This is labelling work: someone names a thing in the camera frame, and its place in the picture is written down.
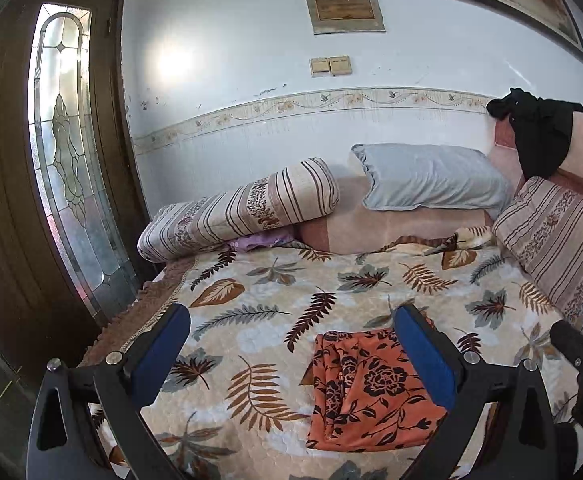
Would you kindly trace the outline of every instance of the wall plaque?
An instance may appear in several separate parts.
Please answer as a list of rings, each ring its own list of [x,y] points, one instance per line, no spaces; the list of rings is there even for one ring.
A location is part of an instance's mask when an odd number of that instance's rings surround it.
[[[385,32],[378,0],[307,0],[314,34]]]

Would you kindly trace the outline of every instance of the orange floral cloth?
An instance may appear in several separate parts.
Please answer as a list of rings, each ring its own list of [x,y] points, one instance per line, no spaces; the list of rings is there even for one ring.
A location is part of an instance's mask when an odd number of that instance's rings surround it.
[[[393,328],[319,335],[311,366],[316,405],[309,448],[420,446],[447,413],[431,401]]]

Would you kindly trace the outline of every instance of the door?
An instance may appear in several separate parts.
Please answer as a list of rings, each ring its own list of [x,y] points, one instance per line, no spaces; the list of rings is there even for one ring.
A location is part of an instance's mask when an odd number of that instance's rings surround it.
[[[76,365],[156,269],[120,113],[120,0],[11,0],[0,15],[0,347],[37,382]]]

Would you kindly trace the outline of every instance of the decorative wall border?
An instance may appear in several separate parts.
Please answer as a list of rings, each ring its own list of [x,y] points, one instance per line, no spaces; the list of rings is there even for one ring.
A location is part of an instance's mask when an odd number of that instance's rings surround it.
[[[270,97],[236,105],[173,124],[134,139],[134,153],[142,155],[169,144],[242,124],[264,120],[379,108],[429,108],[486,114],[491,97],[431,88],[345,88]]]

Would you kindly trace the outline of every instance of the purple cloth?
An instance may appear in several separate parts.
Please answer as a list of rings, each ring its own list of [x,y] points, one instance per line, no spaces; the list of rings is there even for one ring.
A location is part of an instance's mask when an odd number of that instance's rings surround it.
[[[278,227],[248,236],[241,236],[227,242],[238,253],[247,253],[257,247],[277,247],[294,241],[293,225]]]

